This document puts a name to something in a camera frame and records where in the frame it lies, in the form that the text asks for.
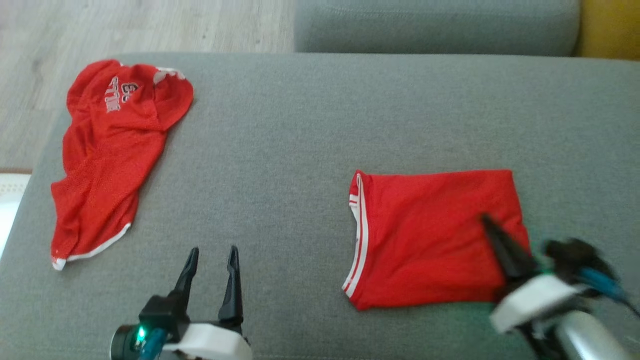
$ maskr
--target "gray sofa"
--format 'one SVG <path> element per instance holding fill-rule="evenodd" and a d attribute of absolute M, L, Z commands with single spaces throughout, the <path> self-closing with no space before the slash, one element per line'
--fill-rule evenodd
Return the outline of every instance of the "gray sofa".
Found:
<path fill-rule="evenodd" d="M 353 172 L 510 168 L 532 247 L 578 236 L 640 294 L 640 64 L 439 54 L 128 54 L 183 71 L 189 113 L 141 190 L 129 232 L 95 258 L 49 263 L 64 176 L 62 113 L 0 260 L 0 359 L 106 359 L 115 329 L 166 294 L 200 247 L 189 314 L 215 318 L 240 251 L 244 330 L 260 360 L 532 359 L 490 304 L 358 312 Z M 596 313 L 631 351 L 640 323 Z"/>

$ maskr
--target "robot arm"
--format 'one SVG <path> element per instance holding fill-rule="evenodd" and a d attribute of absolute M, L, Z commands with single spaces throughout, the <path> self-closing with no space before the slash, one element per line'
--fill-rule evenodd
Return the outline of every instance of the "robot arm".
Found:
<path fill-rule="evenodd" d="M 186 359 L 252 360 L 252 350 L 242 335 L 238 249 L 233 246 L 229 254 L 227 290 L 218 319 L 193 323 L 186 311 L 198 257 L 198 248 L 191 249 L 174 289 L 165 297 L 151 297 L 138 315 L 140 323 L 118 328 L 111 340 L 111 360 L 154 360 L 161 352 Z"/>
<path fill-rule="evenodd" d="M 499 333 L 517 330 L 540 359 L 631 360 L 631 355 L 589 313 L 585 298 L 606 295 L 632 306 L 615 275 L 589 244 L 550 241 L 554 273 L 542 273 L 533 257 L 488 216 L 487 237 L 507 286 L 490 320 Z"/>

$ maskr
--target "sofa cushion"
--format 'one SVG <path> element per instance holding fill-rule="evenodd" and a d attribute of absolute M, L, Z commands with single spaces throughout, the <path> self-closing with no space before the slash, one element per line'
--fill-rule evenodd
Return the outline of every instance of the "sofa cushion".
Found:
<path fill-rule="evenodd" d="M 568 56 L 579 0 L 298 1 L 295 49 Z"/>
<path fill-rule="evenodd" d="M 575 58 L 373 54 L 131 54 L 183 71 L 188 114 L 140 193 L 129 232 L 61 272 L 49 262 L 64 175 L 62 114 L 0 259 L 7 359 L 105 359 L 116 328 L 166 295 L 200 247 L 189 314 L 215 318 L 232 244 L 256 359 L 532 359 L 499 336 L 490 304 L 358 312 L 340 286 L 353 260 L 357 168 L 424 174 L 510 168 L 540 251 L 578 236 L 640 293 L 640 64 Z M 597 314 L 636 352 L 640 323 Z"/>

